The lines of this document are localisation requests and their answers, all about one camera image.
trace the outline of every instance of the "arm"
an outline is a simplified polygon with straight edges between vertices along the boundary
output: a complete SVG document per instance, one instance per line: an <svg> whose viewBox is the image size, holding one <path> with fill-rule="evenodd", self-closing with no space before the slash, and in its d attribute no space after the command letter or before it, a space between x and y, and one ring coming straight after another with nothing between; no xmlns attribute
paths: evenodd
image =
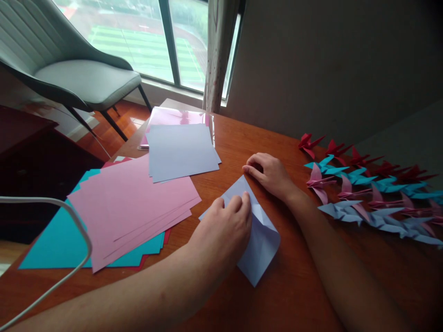
<svg viewBox="0 0 443 332"><path fill-rule="evenodd" d="M256 164L263 168L263 173L254 167ZM243 169L293 213L326 294L349 331L412 330L394 300L335 233L308 195L294 185L278 159L258 153Z"/></svg>
<svg viewBox="0 0 443 332"><path fill-rule="evenodd" d="M251 233L248 193L214 201L188 244L124 280L31 317L10 331L164 330L194 315L241 258Z"/></svg>

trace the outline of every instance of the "sports field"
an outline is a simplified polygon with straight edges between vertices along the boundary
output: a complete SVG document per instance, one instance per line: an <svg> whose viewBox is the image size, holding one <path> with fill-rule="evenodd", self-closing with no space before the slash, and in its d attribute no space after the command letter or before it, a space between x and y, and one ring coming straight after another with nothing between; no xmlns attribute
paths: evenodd
<svg viewBox="0 0 443 332"><path fill-rule="evenodd" d="M88 40L100 51L124 58L140 73L174 81L164 35L95 25ZM204 83L203 70L190 43L176 38L175 44L182 84Z"/></svg>

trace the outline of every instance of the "black chair leg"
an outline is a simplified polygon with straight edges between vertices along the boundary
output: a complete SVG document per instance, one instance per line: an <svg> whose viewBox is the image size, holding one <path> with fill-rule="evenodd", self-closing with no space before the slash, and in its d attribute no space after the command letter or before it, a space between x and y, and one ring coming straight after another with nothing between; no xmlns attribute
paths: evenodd
<svg viewBox="0 0 443 332"><path fill-rule="evenodd" d="M115 129L116 132L125 140L125 142L128 140L126 135L121 131L121 129L118 127L118 125L112 120L112 117L108 114L108 111L102 112L103 117L109 122L109 124Z"/></svg>
<svg viewBox="0 0 443 332"><path fill-rule="evenodd" d="M92 129L91 129L91 127L89 127L89 125L87 124L87 122L80 116L80 114L78 114L77 112L76 112L76 110L75 109L73 109L71 106L67 106L67 105L64 105L65 107L66 107L66 109L77 119L77 121L78 122L80 122L83 126L85 126L85 128L87 129L87 130L89 130L89 132L93 135L93 136L95 136L95 137L97 137L97 135L95 134L95 132L93 132L92 131Z"/></svg>
<svg viewBox="0 0 443 332"><path fill-rule="evenodd" d="M119 113L119 111L117 111L117 107L115 107L115 105L114 106L112 106L112 108L114 109L114 111L117 113L117 115L119 116L119 117L121 117L121 115L120 115L120 113Z"/></svg>
<svg viewBox="0 0 443 332"><path fill-rule="evenodd" d="M140 91L140 94L143 97L144 103L148 107L149 111L152 112L151 104L149 103L148 97L146 97L146 95L144 94L144 91L143 91L143 88L142 88L141 84L138 85L138 90Z"/></svg>

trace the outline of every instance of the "left hand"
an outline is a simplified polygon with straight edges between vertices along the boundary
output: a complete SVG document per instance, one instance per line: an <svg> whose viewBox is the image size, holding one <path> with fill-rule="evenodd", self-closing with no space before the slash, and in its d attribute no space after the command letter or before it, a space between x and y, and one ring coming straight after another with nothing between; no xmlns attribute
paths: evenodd
<svg viewBox="0 0 443 332"><path fill-rule="evenodd" d="M208 273L224 278L242 257L251 235L252 212L249 194L234 196L227 207L217 198L195 229L187 246L195 259L203 260Z"/></svg>

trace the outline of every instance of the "curtain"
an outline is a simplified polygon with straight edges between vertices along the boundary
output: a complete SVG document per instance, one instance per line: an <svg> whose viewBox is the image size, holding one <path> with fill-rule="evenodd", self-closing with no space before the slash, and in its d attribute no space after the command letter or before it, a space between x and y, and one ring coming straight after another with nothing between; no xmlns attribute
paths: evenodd
<svg viewBox="0 0 443 332"><path fill-rule="evenodd" d="M209 0L208 3L208 67L203 109L209 112L220 112L239 3L239 0Z"/></svg>

